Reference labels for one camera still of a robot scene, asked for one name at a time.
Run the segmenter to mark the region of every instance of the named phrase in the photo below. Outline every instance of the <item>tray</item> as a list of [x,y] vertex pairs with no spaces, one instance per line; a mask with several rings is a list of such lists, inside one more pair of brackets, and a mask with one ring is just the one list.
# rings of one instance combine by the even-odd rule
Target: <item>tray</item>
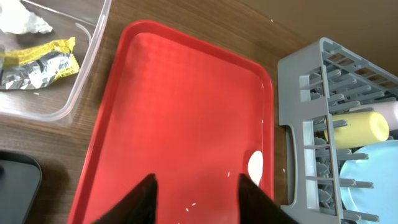
[[0,223],[25,223],[41,181],[42,169],[35,159],[0,151]]
[[263,153],[274,197],[274,94],[258,64],[152,21],[123,32],[69,224],[92,223],[147,174],[157,223],[238,223],[238,174]]

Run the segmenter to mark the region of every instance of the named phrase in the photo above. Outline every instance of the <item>crumpled white wrapper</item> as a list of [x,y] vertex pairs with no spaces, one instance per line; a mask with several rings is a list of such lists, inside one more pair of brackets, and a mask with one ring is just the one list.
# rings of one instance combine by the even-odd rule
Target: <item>crumpled white wrapper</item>
[[20,0],[0,0],[0,29],[13,34],[45,34],[52,31],[52,26],[29,12]]

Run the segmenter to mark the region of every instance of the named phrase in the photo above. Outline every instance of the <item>black object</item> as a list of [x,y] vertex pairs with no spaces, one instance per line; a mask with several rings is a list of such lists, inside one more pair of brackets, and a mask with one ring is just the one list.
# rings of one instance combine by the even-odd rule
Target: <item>black object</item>
[[[155,224],[157,188],[155,174],[149,174],[95,224]],[[241,224],[297,224],[244,174],[238,195]]]
[[0,223],[25,222],[42,181],[42,169],[30,156],[0,151]]

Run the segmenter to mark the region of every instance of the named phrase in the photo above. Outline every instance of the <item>yellow cup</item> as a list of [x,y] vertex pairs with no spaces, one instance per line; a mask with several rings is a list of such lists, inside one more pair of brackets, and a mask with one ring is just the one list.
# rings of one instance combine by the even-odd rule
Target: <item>yellow cup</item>
[[378,112],[339,114],[333,121],[346,120],[348,125],[335,128],[337,149],[349,149],[387,140],[389,127],[386,119]]

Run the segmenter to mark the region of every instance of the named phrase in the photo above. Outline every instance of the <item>plate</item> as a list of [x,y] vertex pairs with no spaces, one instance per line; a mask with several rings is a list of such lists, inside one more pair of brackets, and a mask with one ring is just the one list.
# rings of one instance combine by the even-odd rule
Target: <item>plate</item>
[[[368,181],[373,189],[341,188],[341,199],[347,210],[380,217],[380,223],[397,223],[398,211],[398,140],[362,147],[355,153],[366,153],[368,160],[346,161],[340,178]],[[361,221],[360,224],[374,222]]]

